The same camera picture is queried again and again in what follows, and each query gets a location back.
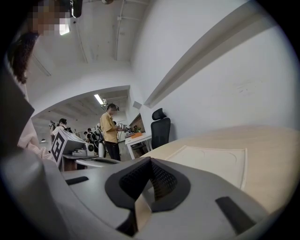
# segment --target black slot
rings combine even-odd
[[[76,183],[84,182],[89,180],[87,177],[78,177],[78,178],[71,178],[66,180],[66,183],[70,186]]]
[[[255,225],[255,222],[230,197],[220,197],[216,203],[237,234]]]

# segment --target wooden desk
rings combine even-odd
[[[127,145],[127,147],[128,147],[128,151],[130,153],[131,159],[135,159],[135,156],[134,156],[132,148],[131,148],[131,146],[134,145],[134,144],[145,142],[148,152],[150,152],[150,150],[152,150],[151,144],[148,143],[148,140],[151,139],[151,138],[152,138],[152,136],[147,135],[146,133],[143,133],[142,136],[140,136],[140,137],[125,138],[125,145]]]
[[[269,213],[287,203],[299,180],[300,132],[289,128],[226,128],[170,142],[143,157],[165,160],[184,145],[217,149],[247,148],[248,169],[244,191]]]

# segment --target yellow shirt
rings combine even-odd
[[[104,113],[100,118],[101,130],[104,133],[104,140],[107,142],[117,143],[117,131],[115,130],[115,125],[113,123],[111,115],[107,112]]]

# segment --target black pants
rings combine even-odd
[[[112,159],[121,161],[119,144],[115,142],[106,142],[105,144],[107,151]]]

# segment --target long brown hair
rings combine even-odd
[[[37,33],[24,33],[16,42],[11,44],[7,52],[13,73],[22,84],[25,84],[27,80],[26,70],[37,38]]]

